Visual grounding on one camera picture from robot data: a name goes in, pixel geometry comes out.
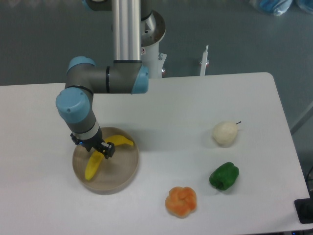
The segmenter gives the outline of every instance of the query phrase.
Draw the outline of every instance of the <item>round tray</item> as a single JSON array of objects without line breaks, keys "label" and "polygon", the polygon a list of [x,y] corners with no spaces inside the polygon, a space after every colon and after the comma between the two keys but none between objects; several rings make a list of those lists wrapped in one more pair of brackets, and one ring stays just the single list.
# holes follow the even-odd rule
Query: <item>round tray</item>
[{"label": "round tray", "polygon": [[103,158],[96,174],[91,180],[85,179],[85,169],[90,156],[90,152],[78,145],[73,153],[73,169],[77,178],[89,190],[110,194],[122,190],[133,178],[139,163],[139,150],[133,138],[125,131],[114,127],[103,127],[103,139],[113,135],[123,135],[134,142],[133,146],[123,144],[115,147],[115,153],[109,159]]}]

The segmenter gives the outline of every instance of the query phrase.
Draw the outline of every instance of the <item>silver metal pole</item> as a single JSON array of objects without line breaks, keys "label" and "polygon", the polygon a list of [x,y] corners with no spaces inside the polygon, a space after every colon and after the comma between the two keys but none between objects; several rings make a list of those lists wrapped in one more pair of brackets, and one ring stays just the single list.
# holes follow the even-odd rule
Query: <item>silver metal pole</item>
[{"label": "silver metal pole", "polygon": [[113,0],[114,60],[141,60],[140,0]]}]

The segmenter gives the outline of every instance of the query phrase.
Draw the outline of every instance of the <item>white table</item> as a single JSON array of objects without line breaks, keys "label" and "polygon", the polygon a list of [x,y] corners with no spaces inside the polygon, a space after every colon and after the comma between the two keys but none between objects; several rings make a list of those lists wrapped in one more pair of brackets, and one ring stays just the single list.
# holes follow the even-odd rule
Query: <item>white table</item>
[{"label": "white table", "polygon": [[[293,204],[309,197],[272,76],[268,73],[152,79],[147,94],[96,94],[101,126],[138,143],[134,180],[116,194],[88,191],[72,170],[75,145],[55,107],[64,84],[0,87],[0,234],[234,235],[311,229]],[[215,124],[242,121],[218,147]],[[220,192],[209,175],[240,170]],[[189,186],[198,208],[170,215],[168,191]]]}]

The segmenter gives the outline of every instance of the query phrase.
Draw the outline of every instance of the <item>gray floor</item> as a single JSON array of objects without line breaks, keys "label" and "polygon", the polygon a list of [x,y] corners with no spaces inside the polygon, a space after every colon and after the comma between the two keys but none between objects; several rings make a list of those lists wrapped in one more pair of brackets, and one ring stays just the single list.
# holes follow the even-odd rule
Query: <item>gray floor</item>
[{"label": "gray floor", "polygon": [[[209,44],[207,75],[274,76],[289,125],[313,101],[313,15],[293,5],[280,17],[268,16],[244,0],[153,5],[167,25],[160,50],[168,54],[168,77],[198,75]],[[0,1],[0,85],[64,82],[78,55],[111,65],[111,24],[111,12],[87,11],[78,0]],[[304,173],[313,165],[312,132],[313,118],[294,135]]]}]

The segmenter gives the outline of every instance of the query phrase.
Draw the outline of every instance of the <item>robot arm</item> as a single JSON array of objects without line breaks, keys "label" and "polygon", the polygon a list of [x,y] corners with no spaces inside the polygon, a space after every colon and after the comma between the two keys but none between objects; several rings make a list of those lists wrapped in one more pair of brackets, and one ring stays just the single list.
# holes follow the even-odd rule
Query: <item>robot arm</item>
[{"label": "robot arm", "polygon": [[[92,0],[83,2],[92,7],[101,6]],[[56,98],[59,114],[72,131],[74,143],[87,151],[94,148],[106,158],[112,157],[115,148],[102,139],[92,110],[93,94],[146,93],[149,78],[148,69],[141,62],[140,0],[112,0],[112,12],[113,66],[99,69],[89,58],[72,59],[65,89]]]}]

